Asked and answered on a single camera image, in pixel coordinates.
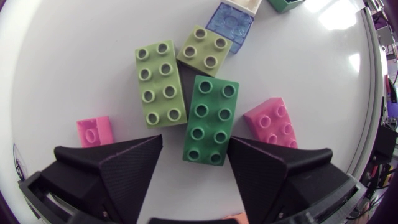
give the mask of lego stud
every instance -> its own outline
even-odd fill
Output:
[[[203,41],[207,36],[207,32],[205,29],[199,28],[199,29],[195,30],[193,35],[195,36],[195,39],[197,41]]]
[[[156,125],[157,123],[159,123],[159,115],[155,112],[150,112],[147,115],[147,123],[149,125]]]
[[[171,122],[176,122],[181,118],[181,112],[177,108],[172,108],[167,112],[167,118]]]
[[[238,21],[240,24],[247,24],[249,23],[251,20],[251,16],[249,16],[249,14],[247,13],[242,13],[239,17],[238,17]]]
[[[221,91],[223,96],[227,97],[227,98],[231,98],[232,96],[234,96],[235,92],[236,92],[235,86],[232,86],[232,85],[224,86],[224,88]]]
[[[205,131],[203,128],[193,128],[191,131],[191,138],[193,140],[201,140],[205,137]]]
[[[276,109],[275,109],[275,115],[278,117],[283,117],[286,115],[286,107],[284,105],[279,105]]]
[[[213,85],[209,81],[202,81],[199,84],[199,92],[201,92],[203,94],[207,94],[207,93],[211,92],[212,89],[213,89]]]
[[[155,100],[155,93],[152,90],[146,90],[142,94],[142,100],[145,103],[151,103]]]
[[[95,141],[97,141],[98,139],[98,135],[97,135],[98,131],[96,128],[90,128],[86,130],[85,136],[86,136],[86,140],[89,143],[94,143]]]
[[[197,55],[197,49],[194,46],[186,46],[183,50],[184,57],[193,59]]]
[[[160,66],[159,72],[164,76],[170,75],[173,72],[173,67],[169,63],[164,63]]]
[[[218,153],[214,153],[210,156],[210,161],[212,164],[219,164],[221,162],[221,155]]]
[[[227,121],[232,117],[232,112],[228,108],[222,108],[218,111],[218,119]]]
[[[223,16],[228,16],[232,13],[232,7],[230,5],[227,4],[222,4],[220,6],[220,13]]]
[[[213,69],[217,66],[217,58],[214,56],[207,56],[204,60],[207,69]]]
[[[227,135],[224,131],[218,131],[214,134],[214,142],[223,144],[227,140]]]
[[[191,161],[197,161],[200,157],[200,152],[196,149],[192,149],[191,151],[188,152],[188,158]]]
[[[227,46],[227,44],[226,44],[226,39],[224,39],[224,38],[217,38],[215,41],[214,41],[214,46],[215,46],[215,49],[217,50],[217,51],[222,51],[222,50],[224,50],[225,48],[226,48],[226,46]]]
[[[147,51],[147,49],[139,49],[137,51],[136,58],[138,58],[139,60],[145,61],[149,58],[149,52]]]
[[[169,46],[165,43],[161,43],[157,46],[156,52],[161,56],[167,55],[169,52]]]
[[[195,115],[199,118],[204,118],[209,113],[209,108],[204,104],[199,104],[195,107]]]
[[[264,142],[269,144],[276,144],[277,141],[278,137],[275,134],[270,134],[264,139]]]
[[[296,149],[296,148],[299,147],[299,146],[297,145],[297,141],[294,140],[294,139],[290,139],[290,140],[287,142],[287,145],[286,145],[286,146],[287,146],[287,147],[294,148],[294,149]]]
[[[167,99],[172,99],[177,95],[177,89],[172,85],[168,85],[163,89],[163,95]]]
[[[141,81],[148,81],[148,80],[150,80],[151,77],[152,77],[152,73],[150,72],[150,70],[148,68],[143,68],[138,74],[138,78]]]
[[[282,134],[290,134],[293,131],[293,127],[289,123],[285,123],[282,125],[281,132]]]
[[[267,115],[261,115],[259,118],[259,126],[261,128],[268,128],[271,125],[271,119]]]

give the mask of light green lego brick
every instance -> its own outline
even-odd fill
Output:
[[[173,42],[136,49],[136,71],[148,129],[185,124],[187,114]]]
[[[286,0],[268,0],[268,1],[272,4],[274,9],[280,13],[294,9],[299,4],[304,2],[304,0],[296,0],[292,2],[287,2]]]
[[[182,159],[222,166],[234,120],[239,84],[197,75]]]
[[[232,41],[208,29],[195,26],[177,60],[215,77],[232,46]]]

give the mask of metal frame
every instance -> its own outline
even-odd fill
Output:
[[[347,171],[347,173],[351,174],[358,180],[362,176],[372,152],[373,144],[376,138],[377,127],[380,122],[382,96],[384,93],[382,60],[376,28],[374,27],[372,15],[368,8],[363,9],[361,11],[361,15],[363,21],[365,22],[366,36],[368,38],[371,66],[371,84],[368,112],[366,114],[363,132],[361,139],[359,140],[353,161],[351,162],[351,165]]]

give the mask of cable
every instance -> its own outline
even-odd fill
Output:
[[[356,217],[347,217],[347,220],[355,220],[358,218],[361,218],[361,216],[363,216],[366,212],[370,211],[372,208],[378,206],[380,203],[377,203],[378,201],[380,201],[380,199],[382,199],[384,197],[385,192],[373,203],[373,205],[369,206],[368,209],[366,209],[365,211],[361,212],[358,216]]]
[[[376,188],[376,190],[379,190],[379,189],[385,189],[386,187],[389,187],[390,185],[386,185],[386,186],[383,186],[383,187],[378,187],[378,188]]]
[[[22,171],[22,166],[21,163],[19,162],[19,159],[15,159],[15,148],[17,146],[14,143],[14,146],[12,148],[12,156],[14,157],[14,167],[17,172],[18,177],[20,178],[21,181],[25,181],[25,175],[24,171]]]

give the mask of pink lego brick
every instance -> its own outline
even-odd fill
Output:
[[[114,142],[109,116],[81,120],[76,124],[82,147],[102,146]]]
[[[243,115],[258,141],[297,148],[292,123],[282,98],[270,98]]]

